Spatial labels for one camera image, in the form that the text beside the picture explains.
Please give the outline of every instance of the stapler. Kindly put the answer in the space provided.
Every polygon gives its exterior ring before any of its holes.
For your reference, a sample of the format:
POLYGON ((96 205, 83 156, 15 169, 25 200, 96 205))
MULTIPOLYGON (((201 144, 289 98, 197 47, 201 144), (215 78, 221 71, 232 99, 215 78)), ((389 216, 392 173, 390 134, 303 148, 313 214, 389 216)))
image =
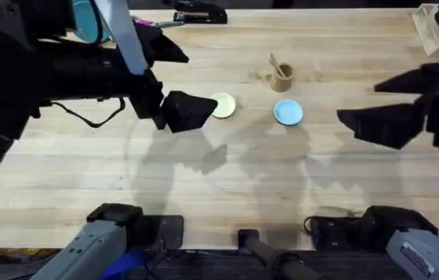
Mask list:
POLYGON ((173 20, 184 23, 227 24, 228 15, 225 9, 195 0, 164 0, 164 3, 177 10, 173 20))

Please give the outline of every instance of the wooden cup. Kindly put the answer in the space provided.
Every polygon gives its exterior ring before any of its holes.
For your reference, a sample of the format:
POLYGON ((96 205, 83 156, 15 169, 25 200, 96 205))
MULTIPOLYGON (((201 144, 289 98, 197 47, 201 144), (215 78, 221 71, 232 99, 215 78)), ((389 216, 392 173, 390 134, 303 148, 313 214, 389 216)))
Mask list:
POLYGON ((272 79, 269 81, 269 85, 277 93, 283 93, 292 87, 294 80, 294 69, 290 64, 280 63, 280 69, 282 69, 285 78, 283 78, 278 71, 273 72, 272 79))

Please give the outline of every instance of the wooden table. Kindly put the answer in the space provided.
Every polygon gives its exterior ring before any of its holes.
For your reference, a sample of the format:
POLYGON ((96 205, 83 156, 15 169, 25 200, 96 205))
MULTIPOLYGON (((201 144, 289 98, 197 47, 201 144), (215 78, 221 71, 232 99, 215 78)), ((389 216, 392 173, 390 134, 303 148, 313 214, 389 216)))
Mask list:
MULTIPOLYGON (((369 205, 416 209, 439 227, 431 135, 397 152, 355 140, 335 115, 413 100, 371 90, 429 61, 411 12, 237 10, 227 26, 166 29, 191 59, 156 64, 166 92, 226 92, 238 101, 235 115, 172 135, 131 108, 97 130, 60 108, 43 109, 0 166, 0 247, 63 247, 104 202, 183 215, 185 248, 233 248, 238 229, 256 228, 274 246, 310 249, 304 217, 369 205), (269 88, 269 52, 296 69, 287 93, 269 88), (304 107, 302 125, 276 123, 272 108, 282 98, 304 107)), ((172 12, 139 15, 169 20, 172 12)), ((102 120, 118 102, 67 104, 102 120)))

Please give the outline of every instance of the blue plate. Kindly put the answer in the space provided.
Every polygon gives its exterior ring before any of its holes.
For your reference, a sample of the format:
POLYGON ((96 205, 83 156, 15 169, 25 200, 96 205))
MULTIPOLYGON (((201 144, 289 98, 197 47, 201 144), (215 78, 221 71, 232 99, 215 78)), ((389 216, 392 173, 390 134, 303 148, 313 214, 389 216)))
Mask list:
POLYGON ((295 125, 303 119, 303 108, 294 100, 280 100, 273 108, 275 119, 283 125, 295 125))
MULTIPOLYGON (((87 0, 74 0, 74 17, 76 25, 78 27, 74 34, 81 40, 91 43, 95 41, 98 34, 97 20, 95 19, 95 13, 93 12, 92 5, 87 0)), ((109 35, 104 30, 102 35, 102 41, 109 39, 109 35)))

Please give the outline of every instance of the black cable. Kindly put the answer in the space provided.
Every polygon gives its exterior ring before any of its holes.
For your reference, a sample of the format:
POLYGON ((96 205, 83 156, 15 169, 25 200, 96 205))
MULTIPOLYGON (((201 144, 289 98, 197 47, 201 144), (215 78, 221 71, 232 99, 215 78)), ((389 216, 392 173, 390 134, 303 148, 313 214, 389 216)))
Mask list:
POLYGON ((304 222, 303 222, 303 232, 304 232, 306 235, 308 235, 308 236, 313 236, 313 235, 314 235, 313 232, 312 232, 310 229, 308 229, 308 228, 306 227, 307 222, 308 222, 310 219, 313 219, 313 218, 314 218, 314 216, 308 216, 308 217, 306 217, 306 218, 304 219, 304 222))
POLYGON ((100 11, 95 3, 95 0, 90 0, 90 5, 92 6, 93 14, 95 14, 95 21, 97 22, 97 38, 95 38, 95 40, 92 42, 92 45, 97 46, 102 42, 104 30, 102 27, 102 19, 100 18, 100 11))
POLYGON ((8 280, 29 280, 31 277, 33 277, 36 273, 29 273, 26 275, 17 276, 15 278, 11 278, 8 280))
POLYGON ((164 261, 164 259, 166 259, 166 255, 162 256, 152 267, 152 269, 149 269, 149 259, 146 259, 144 267, 145 270, 147 271, 147 275, 145 276, 144 280, 148 279, 149 276, 152 276, 152 278, 156 279, 156 280, 163 280, 161 277, 157 276, 154 271, 156 270, 157 266, 159 266, 160 263, 162 263, 164 261))
POLYGON ((73 110, 68 109, 64 104, 61 104, 59 102, 52 102, 52 105, 57 105, 60 108, 64 109, 66 113, 71 114, 75 117, 80 118, 82 121, 84 121, 86 124, 88 124, 91 128, 99 128, 102 125, 106 124, 108 121, 112 120, 113 117, 115 117, 117 114, 121 113, 126 108, 125 100, 122 97, 119 97, 119 109, 114 111, 105 121, 102 121, 101 123, 94 123, 85 117, 81 116, 80 114, 76 113, 73 110))

